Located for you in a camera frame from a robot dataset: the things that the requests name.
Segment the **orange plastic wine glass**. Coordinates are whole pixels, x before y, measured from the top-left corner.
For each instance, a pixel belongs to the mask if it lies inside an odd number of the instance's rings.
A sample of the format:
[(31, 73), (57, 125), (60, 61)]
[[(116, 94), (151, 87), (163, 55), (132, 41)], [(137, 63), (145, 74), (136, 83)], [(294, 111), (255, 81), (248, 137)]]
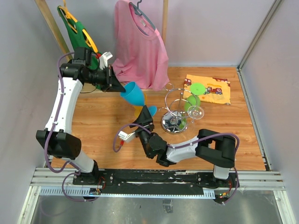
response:
[[(143, 95), (144, 95), (144, 100), (145, 100), (144, 102), (145, 102), (145, 104), (146, 104), (146, 103), (147, 103), (147, 95), (146, 95), (145, 92), (143, 92)], [(134, 109), (135, 109), (135, 111), (134, 111), (134, 116), (135, 116), (136, 118), (138, 118), (138, 116), (139, 116), (139, 114), (140, 114), (142, 108), (143, 108), (143, 106), (134, 106)]]

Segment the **blue plastic wine glass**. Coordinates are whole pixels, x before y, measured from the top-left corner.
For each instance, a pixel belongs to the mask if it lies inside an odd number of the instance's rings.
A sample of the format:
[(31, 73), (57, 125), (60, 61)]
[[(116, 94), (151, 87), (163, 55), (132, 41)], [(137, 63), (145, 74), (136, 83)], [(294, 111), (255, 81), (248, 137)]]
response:
[(132, 106), (145, 106), (143, 91), (136, 82), (129, 82), (124, 86), (126, 92), (120, 96)]

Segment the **green plastic wine glass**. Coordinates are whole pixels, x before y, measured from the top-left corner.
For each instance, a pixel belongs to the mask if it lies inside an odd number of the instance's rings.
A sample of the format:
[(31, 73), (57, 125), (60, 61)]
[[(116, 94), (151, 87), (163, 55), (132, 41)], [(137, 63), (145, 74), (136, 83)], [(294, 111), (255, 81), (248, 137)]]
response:
[(201, 83), (193, 83), (190, 86), (191, 95), (186, 98), (184, 110), (188, 112), (191, 106), (200, 106), (201, 101), (199, 96), (203, 95), (206, 91), (206, 88)]

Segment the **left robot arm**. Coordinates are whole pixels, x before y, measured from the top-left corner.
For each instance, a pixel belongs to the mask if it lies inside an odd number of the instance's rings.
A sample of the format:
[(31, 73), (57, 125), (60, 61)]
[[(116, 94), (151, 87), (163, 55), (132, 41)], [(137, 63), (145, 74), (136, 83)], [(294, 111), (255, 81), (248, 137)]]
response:
[(98, 58), (98, 67), (91, 69), (92, 57), (96, 53), (85, 47), (78, 47), (72, 53), (73, 59), (61, 63), (68, 54), (57, 61), (58, 88), (50, 118), (43, 130), (36, 132), (36, 139), (43, 147), (47, 167), (53, 173), (61, 173), (63, 168), (54, 169), (49, 161), (53, 156), (63, 159), (66, 165), (72, 165), (77, 171), (74, 178), (80, 184), (97, 184), (100, 180), (98, 164), (83, 150), (81, 140), (72, 135), (72, 120), (77, 99), (84, 84), (99, 86), (102, 92), (125, 92), (116, 78), (108, 60), (112, 57), (105, 52)]

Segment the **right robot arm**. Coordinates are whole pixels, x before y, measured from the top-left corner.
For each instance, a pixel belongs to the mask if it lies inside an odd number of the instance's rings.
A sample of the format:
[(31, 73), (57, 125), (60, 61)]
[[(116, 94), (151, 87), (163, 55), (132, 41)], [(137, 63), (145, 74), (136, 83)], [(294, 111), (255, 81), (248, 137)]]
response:
[(198, 135), (178, 144), (168, 144), (154, 132), (153, 118), (144, 106), (137, 119), (129, 127), (136, 125), (135, 133), (139, 138), (146, 156), (156, 159), (156, 163), (169, 167), (182, 160), (199, 157), (213, 164), (212, 182), (221, 187), (228, 182), (229, 172), (235, 167), (235, 154), (239, 138), (232, 133), (218, 133), (200, 129)]

